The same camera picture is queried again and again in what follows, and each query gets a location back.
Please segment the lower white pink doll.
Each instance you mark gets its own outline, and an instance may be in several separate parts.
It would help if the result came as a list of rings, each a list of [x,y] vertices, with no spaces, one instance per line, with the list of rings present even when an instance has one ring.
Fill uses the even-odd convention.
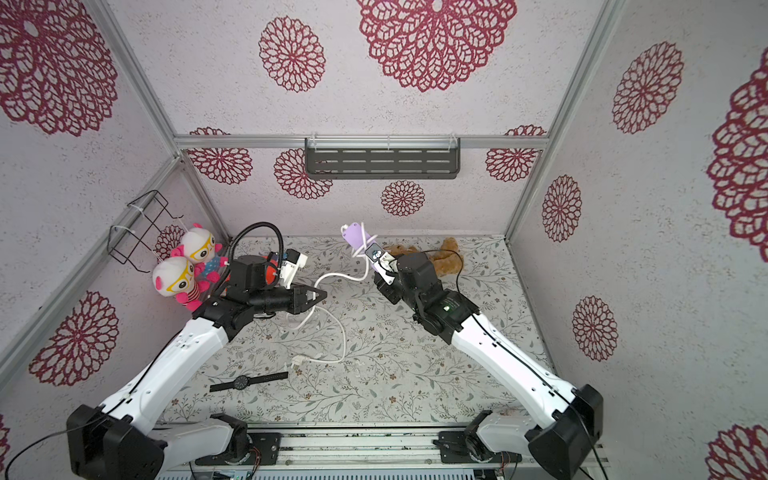
[[[197,310],[203,303],[203,294],[210,282],[197,278],[195,265],[185,257],[169,257],[152,271],[153,286],[163,297],[172,297],[189,311]]]

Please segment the upper white pink doll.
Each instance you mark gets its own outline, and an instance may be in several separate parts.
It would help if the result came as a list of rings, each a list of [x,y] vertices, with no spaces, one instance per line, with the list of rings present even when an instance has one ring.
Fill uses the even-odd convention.
[[[228,265],[228,258],[223,256],[223,245],[214,234],[194,223],[181,237],[179,244],[171,251],[172,257],[184,257],[192,265],[196,279],[218,282],[220,273]]]

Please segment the brown plush toy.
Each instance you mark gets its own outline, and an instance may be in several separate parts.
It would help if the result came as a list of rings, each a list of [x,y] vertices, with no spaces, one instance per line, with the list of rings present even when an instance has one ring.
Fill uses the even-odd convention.
[[[420,252],[416,246],[403,244],[386,245],[384,249],[394,257]],[[464,258],[459,252],[459,245],[454,237],[445,238],[439,248],[426,251],[426,253],[439,278],[458,275],[463,269]]]

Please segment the black wrist watch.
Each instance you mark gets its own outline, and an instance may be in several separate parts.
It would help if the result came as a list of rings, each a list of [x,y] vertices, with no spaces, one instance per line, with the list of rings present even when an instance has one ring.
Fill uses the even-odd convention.
[[[289,373],[287,371],[261,375],[261,376],[239,375],[234,380],[211,385],[209,387],[209,392],[216,393],[216,392],[222,392],[227,390],[242,391],[250,386],[286,380],[288,377],[289,377]]]

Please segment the orange clownfish plush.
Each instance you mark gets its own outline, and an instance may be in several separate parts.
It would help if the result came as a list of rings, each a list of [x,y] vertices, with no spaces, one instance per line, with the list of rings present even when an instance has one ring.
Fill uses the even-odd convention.
[[[279,281],[278,254],[270,252],[265,259],[264,277],[267,285],[274,285]]]

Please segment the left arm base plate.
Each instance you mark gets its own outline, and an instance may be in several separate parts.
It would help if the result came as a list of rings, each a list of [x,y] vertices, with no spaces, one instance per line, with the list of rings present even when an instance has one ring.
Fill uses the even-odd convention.
[[[225,451],[218,455],[210,455],[198,458],[195,466],[224,467],[224,466],[274,466],[277,464],[281,441],[280,433],[249,433],[248,443],[241,457]]]

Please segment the dark grey wall shelf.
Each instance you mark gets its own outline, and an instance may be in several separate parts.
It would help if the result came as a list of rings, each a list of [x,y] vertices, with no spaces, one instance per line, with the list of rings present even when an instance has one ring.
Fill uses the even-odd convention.
[[[304,145],[312,180],[453,180],[461,169],[455,136],[317,138]]]

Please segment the white pink doll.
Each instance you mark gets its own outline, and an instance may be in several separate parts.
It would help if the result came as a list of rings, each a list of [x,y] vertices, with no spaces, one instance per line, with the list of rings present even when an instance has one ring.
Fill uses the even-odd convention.
[[[169,257],[152,271],[153,286],[163,297],[172,297],[189,311],[197,310],[203,303],[203,294],[210,282],[197,278],[195,265],[185,257]]]
[[[184,257],[192,265],[196,279],[218,282],[220,273],[228,265],[228,258],[223,256],[223,245],[214,234],[194,223],[181,237],[179,244],[171,251],[172,257]]]

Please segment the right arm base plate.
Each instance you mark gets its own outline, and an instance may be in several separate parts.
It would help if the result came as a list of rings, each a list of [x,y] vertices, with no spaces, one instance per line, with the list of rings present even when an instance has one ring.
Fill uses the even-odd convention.
[[[468,438],[464,431],[440,431],[432,444],[438,448],[441,462],[444,464],[514,464],[522,460],[522,456],[518,453],[491,452],[477,438]]]

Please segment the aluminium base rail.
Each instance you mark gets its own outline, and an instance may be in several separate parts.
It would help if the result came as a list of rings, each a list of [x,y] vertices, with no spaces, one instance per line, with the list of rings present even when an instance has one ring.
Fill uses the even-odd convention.
[[[252,427],[249,433],[283,436],[274,466],[195,466],[194,460],[163,468],[157,479],[549,479],[530,454],[514,464],[444,464],[432,441],[463,426]]]

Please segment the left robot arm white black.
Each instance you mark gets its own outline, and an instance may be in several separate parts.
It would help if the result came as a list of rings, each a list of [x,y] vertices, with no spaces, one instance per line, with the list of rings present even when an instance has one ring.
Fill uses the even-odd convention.
[[[221,292],[206,299],[157,357],[97,407],[82,405],[67,419],[73,473],[84,479],[154,479],[159,473],[203,457],[240,463],[252,451],[245,422],[227,414],[181,427],[155,425],[170,401],[214,354],[259,314],[298,315],[326,298],[323,290],[296,284],[306,255],[288,250],[274,262],[247,255],[230,264]]]

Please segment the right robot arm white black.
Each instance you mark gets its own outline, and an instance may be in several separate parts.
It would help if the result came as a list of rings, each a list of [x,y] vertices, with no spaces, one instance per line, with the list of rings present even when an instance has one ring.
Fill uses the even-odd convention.
[[[429,334],[465,353],[503,385],[532,422],[479,414],[465,431],[470,455],[528,451],[555,479],[572,479],[603,432],[604,399],[591,385],[577,388],[539,364],[497,329],[459,289],[446,289],[424,252],[393,257],[378,246],[365,253],[378,291],[405,303]]]

